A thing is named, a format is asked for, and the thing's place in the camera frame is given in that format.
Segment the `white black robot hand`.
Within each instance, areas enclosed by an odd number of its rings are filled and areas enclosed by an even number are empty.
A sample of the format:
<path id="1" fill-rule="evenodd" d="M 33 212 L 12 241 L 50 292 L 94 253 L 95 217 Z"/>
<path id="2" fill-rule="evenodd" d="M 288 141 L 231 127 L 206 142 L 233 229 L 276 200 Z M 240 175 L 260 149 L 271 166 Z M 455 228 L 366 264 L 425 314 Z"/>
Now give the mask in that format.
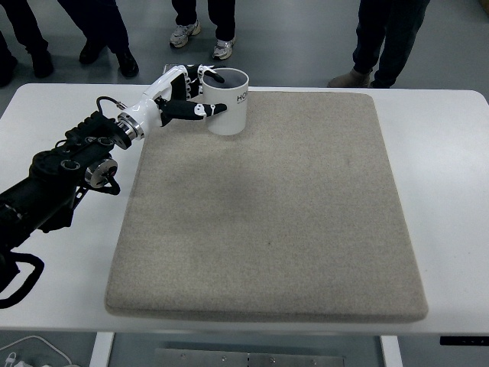
<path id="1" fill-rule="evenodd" d="M 227 109 L 224 103 L 203 104 L 192 101 L 200 94 L 206 76 L 219 86 L 225 82 L 224 77 L 211 66 L 173 66 L 143 92 L 136 105 L 127 108 L 120 117 L 127 119 L 134 128 L 147 132 L 173 119 L 198 121 L 224 112 Z"/>

